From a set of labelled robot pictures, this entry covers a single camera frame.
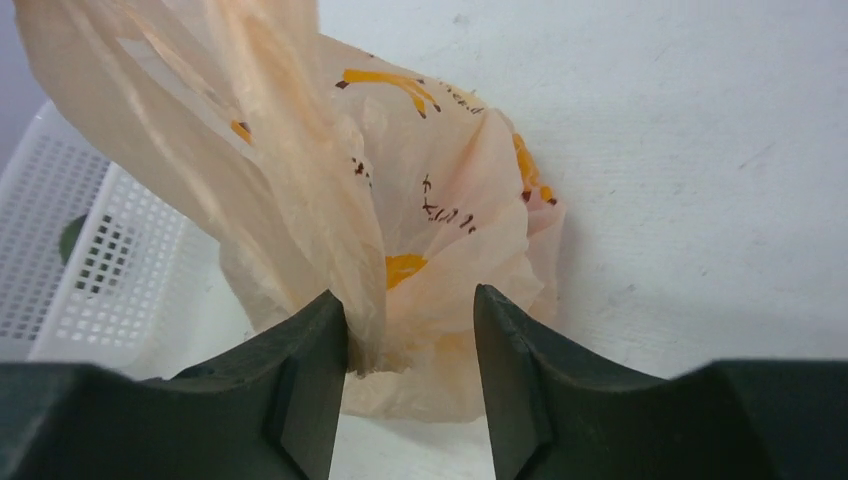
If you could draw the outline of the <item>translucent orange plastic bag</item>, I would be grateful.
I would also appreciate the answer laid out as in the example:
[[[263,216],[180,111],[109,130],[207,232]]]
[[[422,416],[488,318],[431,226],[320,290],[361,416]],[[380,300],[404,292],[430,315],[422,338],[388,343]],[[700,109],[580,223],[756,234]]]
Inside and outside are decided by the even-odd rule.
[[[221,245],[264,331],[325,290],[347,414],[484,413],[480,284],[557,311],[565,207],[500,110],[323,35],[313,1],[19,1],[30,68],[100,152]]]

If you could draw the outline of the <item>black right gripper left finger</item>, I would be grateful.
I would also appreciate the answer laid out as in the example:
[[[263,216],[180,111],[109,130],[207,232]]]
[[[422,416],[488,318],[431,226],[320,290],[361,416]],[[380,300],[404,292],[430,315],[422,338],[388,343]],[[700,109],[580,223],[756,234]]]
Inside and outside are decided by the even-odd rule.
[[[341,303],[170,380],[91,364],[1,367],[5,479],[325,479],[347,371]]]

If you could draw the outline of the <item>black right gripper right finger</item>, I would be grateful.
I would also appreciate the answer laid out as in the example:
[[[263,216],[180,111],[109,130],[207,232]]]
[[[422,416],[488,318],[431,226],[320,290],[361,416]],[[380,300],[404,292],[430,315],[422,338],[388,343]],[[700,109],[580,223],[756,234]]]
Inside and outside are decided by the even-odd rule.
[[[721,360],[671,380],[608,360],[496,288],[474,334],[499,479],[843,479],[847,365]]]

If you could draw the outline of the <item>green fake avocado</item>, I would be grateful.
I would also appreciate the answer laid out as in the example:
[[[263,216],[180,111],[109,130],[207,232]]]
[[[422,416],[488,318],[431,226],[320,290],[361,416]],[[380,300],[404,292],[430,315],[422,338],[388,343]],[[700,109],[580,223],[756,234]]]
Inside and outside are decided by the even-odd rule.
[[[79,235],[85,222],[87,220],[88,215],[82,214],[68,223],[61,232],[58,250],[60,260],[63,266],[65,266],[70,260],[71,255],[76,247]]]

